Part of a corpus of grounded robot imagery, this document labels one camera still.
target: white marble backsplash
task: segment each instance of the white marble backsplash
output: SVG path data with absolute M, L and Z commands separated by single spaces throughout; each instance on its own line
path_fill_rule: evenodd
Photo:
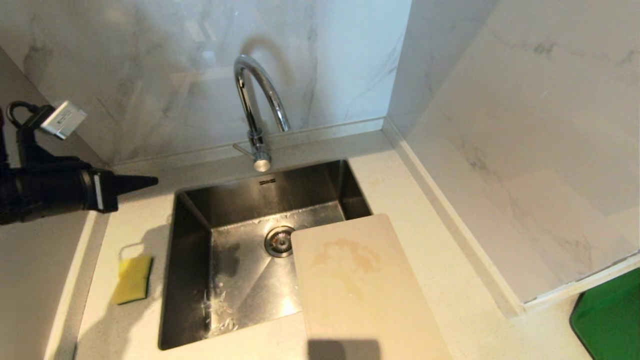
M 79 134 L 121 163 L 244 140 L 241 53 L 269 72 L 295 130 L 386 115 L 410 4 L 5 0 L 0 47 L 48 100 L 87 111 Z
M 413 2 L 389 117 L 521 300 L 640 248 L 638 19 Z

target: wall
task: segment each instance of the wall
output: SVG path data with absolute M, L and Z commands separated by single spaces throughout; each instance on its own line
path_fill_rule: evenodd
M 46 98 L 90 114 L 78 132 L 110 163 L 245 140 L 241 53 L 267 69 L 293 130 L 385 116 L 411 3 L 5 2 L 0 46 Z
M 638 19 L 413 2 L 389 117 L 521 300 L 639 248 Z
M 42 104 L 42 95 L 0 50 L 0 104 L 14 100 Z M 12 165 L 17 165 L 15 132 L 5 124 Z M 77 136 L 64 142 L 50 135 L 39 143 L 56 155 L 82 156 L 97 164 L 97 155 Z M 0 227 L 0 359 L 41 359 L 60 294 L 87 213 L 71 213 L 26 224 Z

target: countertop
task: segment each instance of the countertop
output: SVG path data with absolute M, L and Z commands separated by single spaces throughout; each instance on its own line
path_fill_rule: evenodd
M 386 213 L 391 219 L 454 359 L 590 359 L 568 322 L 575 297 L 505 318 L 381 131 L 275 149 L 272 155 L 273 171 L 348 159 L 373 213 Z M 182 347 L 158 349 L 175 192 L 257 174 L 240 156 L 152 175 L 159 177 L 159 185 L 124 197 L 120 210 L 109 218 L 76 359 L 306 359 L 303 312 Z M 114 306 L 109 300 L 123 248 L 154 256 L 150 290 L 145 300 Z

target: faucet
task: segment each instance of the faucet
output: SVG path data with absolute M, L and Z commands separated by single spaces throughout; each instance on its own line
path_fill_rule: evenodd
M 240 55 L 236 58 L 234 63 L 234 76 L 236 78 L 236 88 L 240 95 L 240 101 L 244 114 L 246 115 L 246 121 L 249 124 L 249 131 L 247 136 L 251 144 L 251 152 L 244 150 L 238 144 L 234 144 L 234 148 L 243 154 L 253 159 L 253 168 L 259 172 L 265 172 L 271 167 L 271 155 L 267 145 L 264 143 L 262 129 L 255 123 L 255 117 L 253 117 L 254 105 L 251 104 L 251 100 L 246 90 L 246 78 L 244 72 L 248 71 L 253 75 L 255 80 L 260 84 L 264 95 L 267 97 L 269 106 L 273 117 L 278 124 L 278 128 L 281 132 L 289 131 L 289 121 L 287 120 L 287 114 L 282 107 L 282 101 L 280 96 L 273 87 L 269 75 L 260 64 L 255 61 L 254 58 L 248 55 Z

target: green tray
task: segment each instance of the green tray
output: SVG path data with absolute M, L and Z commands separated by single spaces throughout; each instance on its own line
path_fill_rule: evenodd
M 640 360 L 640 268 L 584 292 L 570 323 L 593 359 Z

